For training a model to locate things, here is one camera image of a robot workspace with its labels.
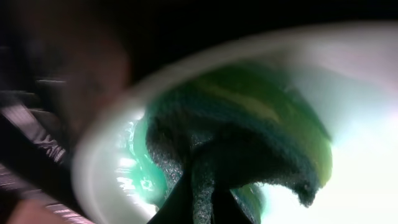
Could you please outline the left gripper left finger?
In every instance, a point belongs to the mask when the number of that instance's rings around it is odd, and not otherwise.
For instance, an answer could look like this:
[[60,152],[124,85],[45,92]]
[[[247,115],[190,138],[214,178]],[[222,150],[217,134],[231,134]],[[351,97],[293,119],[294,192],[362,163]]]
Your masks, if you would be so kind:
[[162,208],[147,224],[193,224],[193,194],[190,174],[184,174]]

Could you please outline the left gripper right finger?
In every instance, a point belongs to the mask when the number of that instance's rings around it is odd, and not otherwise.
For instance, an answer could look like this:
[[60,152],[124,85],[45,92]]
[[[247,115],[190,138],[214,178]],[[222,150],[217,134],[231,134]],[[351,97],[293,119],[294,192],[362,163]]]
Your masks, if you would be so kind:
[[215,190],[212,200],[212,224],[252,224],[229,190]]

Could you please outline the green dish sponge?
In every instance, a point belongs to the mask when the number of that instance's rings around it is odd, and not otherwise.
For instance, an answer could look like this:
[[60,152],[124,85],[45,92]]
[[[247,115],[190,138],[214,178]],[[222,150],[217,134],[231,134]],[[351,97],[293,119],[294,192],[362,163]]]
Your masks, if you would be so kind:
[[146,148],[168,188],[185,183],[192,223],[211,223],[227,197],[260,220],[258,183],[281,186],[311,207],[332,170],[330,135],[302,97],[255,63],[225,65],[153,98]]

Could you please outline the white plate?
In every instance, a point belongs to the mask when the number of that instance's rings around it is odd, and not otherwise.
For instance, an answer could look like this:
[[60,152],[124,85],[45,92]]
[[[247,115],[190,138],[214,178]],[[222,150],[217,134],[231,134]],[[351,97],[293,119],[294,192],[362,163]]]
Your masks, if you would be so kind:
[[73,158],[75,197],[95,223],[148,223],[171,190],[145,141],[146,108],[210,70],[255,63],[274,71],[330,135],[332,170],[311,207],[264,183],[257,223],[397,222],[397,24],[327,24],[252,35],[185,57],[107,109]]

